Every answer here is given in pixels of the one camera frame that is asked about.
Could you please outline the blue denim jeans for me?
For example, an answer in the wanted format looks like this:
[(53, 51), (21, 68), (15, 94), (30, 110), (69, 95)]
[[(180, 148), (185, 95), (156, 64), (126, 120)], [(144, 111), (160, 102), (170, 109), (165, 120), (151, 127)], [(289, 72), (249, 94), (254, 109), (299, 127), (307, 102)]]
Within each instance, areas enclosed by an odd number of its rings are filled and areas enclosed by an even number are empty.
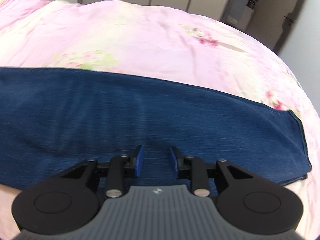
[(85, 159), (144, 147), (136, 185), (174, 185), (169, 147), (275, 183), (311, 171), (302, 122), (217, 90), (123, 74), (1, 69), (1, 183), (25, 189)]

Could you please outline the pink floral quilt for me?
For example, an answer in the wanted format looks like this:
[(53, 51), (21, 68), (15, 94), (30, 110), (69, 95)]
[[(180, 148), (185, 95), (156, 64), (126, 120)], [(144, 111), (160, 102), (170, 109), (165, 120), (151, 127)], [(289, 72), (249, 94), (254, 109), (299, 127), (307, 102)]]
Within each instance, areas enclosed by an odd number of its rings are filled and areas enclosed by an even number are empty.
[(319, 235), (319, 116), (285, 62), (245, 33), (161, 6), (1, 0), (1, 65), (155, 77), (294, 111), (312, 164), (306, 180), (289, 185), (305, 207), (297, 230)]

